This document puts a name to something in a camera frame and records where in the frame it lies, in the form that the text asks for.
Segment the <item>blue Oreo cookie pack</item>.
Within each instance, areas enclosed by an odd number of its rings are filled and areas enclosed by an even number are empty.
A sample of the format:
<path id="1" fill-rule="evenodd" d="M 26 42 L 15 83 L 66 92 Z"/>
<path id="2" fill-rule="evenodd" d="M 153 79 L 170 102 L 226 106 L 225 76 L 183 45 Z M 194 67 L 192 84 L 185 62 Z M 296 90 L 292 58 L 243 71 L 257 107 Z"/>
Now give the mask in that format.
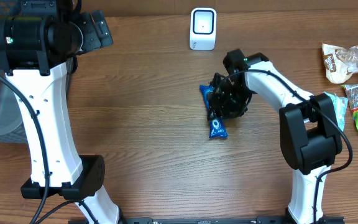
<path id="1" fill-rule="evenodd" d="M 205 104 L 205 107 L 207 110 L 209 110 L 209 102 L 208 97 L 212 96 L 214 88 L 206 85 L 200 85 L 200 92 L 203 96 L 203 101 Z M 228 137 L 228 133 L 226 131 L 226 128 L 224 126 L 223 120 L 221 118 L 215 118 L 211 121 L 209 121 L 209 138 L 220 138 L 220 139 L 226 139 Z"/>

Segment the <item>teal snack packet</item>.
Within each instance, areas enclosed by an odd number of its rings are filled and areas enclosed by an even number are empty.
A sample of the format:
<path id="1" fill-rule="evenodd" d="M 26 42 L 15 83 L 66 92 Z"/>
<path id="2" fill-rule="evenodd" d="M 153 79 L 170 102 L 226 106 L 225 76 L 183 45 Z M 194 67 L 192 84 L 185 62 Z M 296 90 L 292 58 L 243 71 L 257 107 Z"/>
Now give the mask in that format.
<path id="1" fill-rule="evenodd" d="M 346 111 L 348 105 L 348 99 L 346 97 L 337 96 L 337 94 L 330 94 L 324 92 L 333 102 L 334 111 L 336 114 L 337 125 L 341 129 L 341 131 L 345 128 L 345 118 L 346 118 Z"/>

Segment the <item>beige paper pouch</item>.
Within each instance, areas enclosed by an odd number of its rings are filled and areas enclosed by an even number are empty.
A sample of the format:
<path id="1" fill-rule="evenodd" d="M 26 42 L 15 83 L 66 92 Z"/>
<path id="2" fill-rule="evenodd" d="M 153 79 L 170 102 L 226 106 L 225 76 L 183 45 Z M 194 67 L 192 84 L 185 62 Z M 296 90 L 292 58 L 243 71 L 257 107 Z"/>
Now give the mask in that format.
<path id="1" fill-rule="evenodd" d="M 358 45 L 345 49 L 323 44 L 322 53 L 326 78 L 331 83 L 345 83 L 354 73 L 358 73 Z"/>

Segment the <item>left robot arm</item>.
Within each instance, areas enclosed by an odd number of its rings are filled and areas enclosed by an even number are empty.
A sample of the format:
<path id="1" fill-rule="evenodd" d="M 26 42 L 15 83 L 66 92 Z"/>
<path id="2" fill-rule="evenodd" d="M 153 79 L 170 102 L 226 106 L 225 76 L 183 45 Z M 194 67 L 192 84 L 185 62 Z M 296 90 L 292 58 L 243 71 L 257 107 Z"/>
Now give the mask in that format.
<path id="1" fill-rule="evenodd" d="M 1 81 L 17 99 L 31 158 L 22 185 L 26 199 L 45 203 L 53 195 L 74 203 L 85 223 L 124 223 L 121 209 L 104 187 L 100 155 L 77 152 L 67 108 L 67 76 L 77 56 L 112 45 L 100 10 L 81 1 L 19 1 L 19 11 L 0 16 Z"/>

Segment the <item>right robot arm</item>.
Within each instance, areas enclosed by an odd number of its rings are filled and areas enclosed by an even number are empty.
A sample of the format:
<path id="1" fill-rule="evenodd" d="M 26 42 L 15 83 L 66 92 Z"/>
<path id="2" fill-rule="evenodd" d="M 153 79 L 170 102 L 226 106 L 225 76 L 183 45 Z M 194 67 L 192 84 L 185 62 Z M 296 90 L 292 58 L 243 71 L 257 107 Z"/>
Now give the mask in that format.
<path id="1" fill-rule="evenodd" d="M 281 75 L 262 53 L 246 57 L 241 50 L 223 59 L 227 76 L 215 73 L 207 96 L 208 120 L 234 119 L 260 95 L 279 115 L 280 148 L 293 170 L 291 200 L 282 218 L 257 223 L 344 223 L 322 211 L 326 176 L 342 151 L 341 129 L 333 103 L 324 93 L 302 90 Z"/>

